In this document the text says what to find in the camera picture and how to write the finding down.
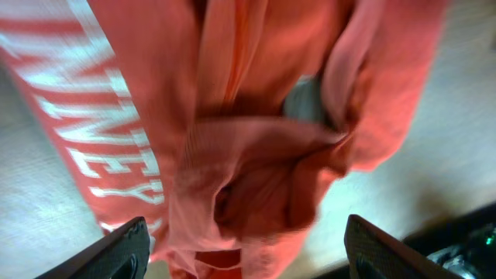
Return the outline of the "orange printed t-shirt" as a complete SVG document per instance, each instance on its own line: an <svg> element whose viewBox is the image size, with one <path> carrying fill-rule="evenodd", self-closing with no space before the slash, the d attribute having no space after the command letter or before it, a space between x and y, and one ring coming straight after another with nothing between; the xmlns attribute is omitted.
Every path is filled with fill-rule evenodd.
<svg viewBox="0 0 496 279"><path fill-rule="evenodd" d="M174 278L276 278L405 139L447 2L3 1L1 56L99 225Z"/></svg>

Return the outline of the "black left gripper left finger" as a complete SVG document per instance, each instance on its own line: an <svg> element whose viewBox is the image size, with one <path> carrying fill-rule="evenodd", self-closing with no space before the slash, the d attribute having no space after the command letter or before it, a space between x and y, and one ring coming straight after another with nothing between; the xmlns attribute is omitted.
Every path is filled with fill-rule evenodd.
<svg viewBox="0 0 496 279"><path fill-rule="evenodd" d="M143 217L135 217L36 279L143 279L150 237Z"/></svg>

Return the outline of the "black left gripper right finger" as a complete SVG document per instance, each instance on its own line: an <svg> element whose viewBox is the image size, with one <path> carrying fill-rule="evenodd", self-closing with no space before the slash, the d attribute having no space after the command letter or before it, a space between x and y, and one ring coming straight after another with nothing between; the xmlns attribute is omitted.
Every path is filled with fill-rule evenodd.
<svg viewBox="0 0 496 279"><path fill-rule="evenodd" d="M351 279L461 279L359 215L344 236Z"/></svg>

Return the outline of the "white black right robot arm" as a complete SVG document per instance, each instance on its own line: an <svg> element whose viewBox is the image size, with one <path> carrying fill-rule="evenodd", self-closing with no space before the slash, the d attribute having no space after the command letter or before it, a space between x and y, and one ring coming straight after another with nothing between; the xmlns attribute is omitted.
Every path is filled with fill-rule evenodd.
<svg viewBox="0 0 496 279"><path fill-rule="evenodd" d="M348 264L317 279L495 277L495 204L399 240L359 215L344 236Z"/></svg>

